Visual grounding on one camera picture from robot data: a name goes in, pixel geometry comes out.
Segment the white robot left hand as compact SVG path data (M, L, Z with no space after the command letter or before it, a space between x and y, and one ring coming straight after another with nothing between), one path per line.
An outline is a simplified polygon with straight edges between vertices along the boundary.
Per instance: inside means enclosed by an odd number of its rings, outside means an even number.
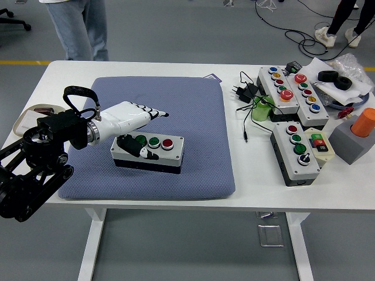
M101 113L100 121L92 119L87 123L88 144L98 145L113 136L117 138L117 145L130 155L158 160L158 155L140 144L129 133L142 128L160 116L167 117L169 114L145 105L128 101L121 102L105 109Z

